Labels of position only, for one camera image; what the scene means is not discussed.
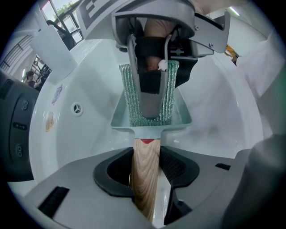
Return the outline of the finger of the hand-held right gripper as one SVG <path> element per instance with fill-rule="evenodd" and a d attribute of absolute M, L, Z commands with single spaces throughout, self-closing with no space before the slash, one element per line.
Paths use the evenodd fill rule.
<path fill-rule="evenodd" d="M 141 112 L 147 119 L 159 117 L 168 85 L 168 42 L 171 35 L 162 37 L 127 38 L 127 50 Z M 158 57 L 156 70 L 149 71 L 147 59 Z"/>
<path fill-rule="evenodd" d="M 197 59 L 179 59 L 179 68 L 177 70 L 176 76 L 176 88 L 184 83 L 186 83 L 189 78 L 191 71 L 195 64 L 198 62 Z"/>

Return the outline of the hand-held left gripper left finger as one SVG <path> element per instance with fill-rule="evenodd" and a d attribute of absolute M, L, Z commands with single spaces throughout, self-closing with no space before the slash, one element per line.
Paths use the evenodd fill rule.
<path fill-rule="evenodd" d="M 25 197 L 46 229 L 153 229 L 129 187 L 133 148 L 70 162 Z"/>

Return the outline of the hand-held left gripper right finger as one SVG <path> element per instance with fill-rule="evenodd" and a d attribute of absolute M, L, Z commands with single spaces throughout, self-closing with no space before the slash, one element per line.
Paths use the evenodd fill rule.
<path fill-rule="evenodd" d="M 164 225 L 192 212 L 218 186 L 232 159 L 160 148 L 160 167 L 171 185 Z"/>

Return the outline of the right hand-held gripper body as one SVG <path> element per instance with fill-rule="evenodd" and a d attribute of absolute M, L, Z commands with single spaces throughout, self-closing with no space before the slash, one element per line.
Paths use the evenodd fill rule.
<path fill-rule="evenodd" d="M 76 9 L 84 39 L 113 39 L 127 47 L 127 38 L 143 34 L 142 18 L 175 23 L 179 40 L 190 40 L 193 57 L 223 53 L 230 14 L 211 19 L 195 12 L 189 0 L 82 0 Z"/>

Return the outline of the green scrubbing sponge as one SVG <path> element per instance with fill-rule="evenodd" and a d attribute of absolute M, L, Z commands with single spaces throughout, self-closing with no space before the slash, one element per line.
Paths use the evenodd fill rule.
<path fill-rule="evenodd" d="M 119 70 L 122 76 L 124 95 L 129 113 L 130 126 L 145 127 L 145 126 L 164 126 L 170 125 L 172 120 L 172 109 L 174 101 L 175 82 L 179 62 L 175 60 L 168 61 L 168 84 L 166 94 L 163 99 L 163 104 L 160 109 L 159 117 L 155 119 L 147 119 L 143 117 L 138 93 L 135 89 L 134 80 L 131 74 L 129 64 L 119 65 Z"/>

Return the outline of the person's right hand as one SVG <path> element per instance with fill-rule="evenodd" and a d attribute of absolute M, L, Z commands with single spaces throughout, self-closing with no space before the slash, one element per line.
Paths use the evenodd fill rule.
<path fill-rule="evenodd" d="M 161 37 L 166 38 L 176 27 L 176 24 L 170 21 L 159 19 L 147 19 L 144 28 L 144 35 L 147 37 Z M 161 58 L 151 56 L 146 59 L 147 70 L 154 71 L 158 69 L 158 64 Z"/>

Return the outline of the white ceramic sink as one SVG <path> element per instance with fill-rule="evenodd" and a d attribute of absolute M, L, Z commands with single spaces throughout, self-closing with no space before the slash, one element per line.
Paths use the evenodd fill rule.
<path fill-rule="evenodd" d="M 78 66 L 58 84 L 47 81 L 38 92 L 20 81 L 0 107 L 0 120 L 11 118 L 7 137 L 14 176 L 8 186 L 27 195 L 64 165 L 86 157 L 126 148 L 134 134 L 112 129 L 110 123 L 123 91 L 119 65 L 128 61 L 111 40 L 82 41 L 71 50 Z M 63 90 L 54 105 L 56 89 Z M 164 145 L 196 153 L 233 158 L 242 149 L 271 134 L 261 106 L 240 70 L 224 54 L 198 60 L 190 80 L 179 86 L 192 122 L 184 130 L 162 134 Z M 45 132 L 46 116 L 54 125 Z"/>

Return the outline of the yellow shield sticker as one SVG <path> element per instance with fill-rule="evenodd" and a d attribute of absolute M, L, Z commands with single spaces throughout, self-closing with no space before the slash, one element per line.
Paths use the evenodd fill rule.
<path fill-rule="evenodd" d="M 45 132 L 49 132 L 54 125 L 54 114 L 49 111 L 46 116 Z"/>

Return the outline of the blue white crest sticker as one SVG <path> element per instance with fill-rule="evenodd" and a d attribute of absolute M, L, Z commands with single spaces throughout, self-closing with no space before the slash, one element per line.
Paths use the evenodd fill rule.
<path fill-rule="evenodd" d="M 52 105 L 54 105 L 56 103 L 56 101 L 58 100 L 61 92 L 63 90 L 63 84 L 61 84 L 55 91 L 53 99 L 52 99 Z"/>

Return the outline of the white curved faucet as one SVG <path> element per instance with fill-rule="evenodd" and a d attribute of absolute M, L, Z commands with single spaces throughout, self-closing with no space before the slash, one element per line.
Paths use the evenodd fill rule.
<path fill-rule="evenodd" d="M 78 66 L 76 60 L 52 25 L 46 26 L 33 38 L 31 47 L 51 69 L 48 81 L 56 85 Z"/>

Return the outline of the dark framed window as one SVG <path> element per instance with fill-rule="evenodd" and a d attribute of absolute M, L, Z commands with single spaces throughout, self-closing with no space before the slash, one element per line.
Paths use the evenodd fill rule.
<path fill-rule="evenodd" d="M 45 20 L 56 23 L 66 30 L 73 38 L 75 44 L 83 40 L 76 9 L 82 0 L 44 0 L 40 10 Z"/>

